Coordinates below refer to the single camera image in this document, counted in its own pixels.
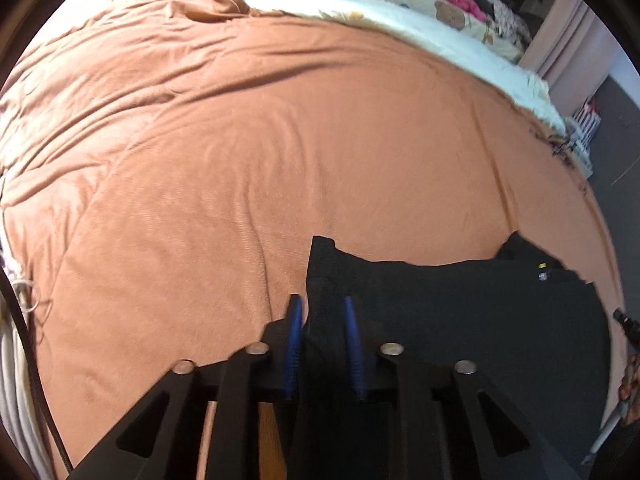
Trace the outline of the person's right hand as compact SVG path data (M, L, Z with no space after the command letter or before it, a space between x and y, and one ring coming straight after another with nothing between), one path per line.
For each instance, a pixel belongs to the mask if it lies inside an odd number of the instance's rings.
M629 426L640 418L640 359L638 354L628 358L624 376L618 388L618 400L626 404L623 425Z

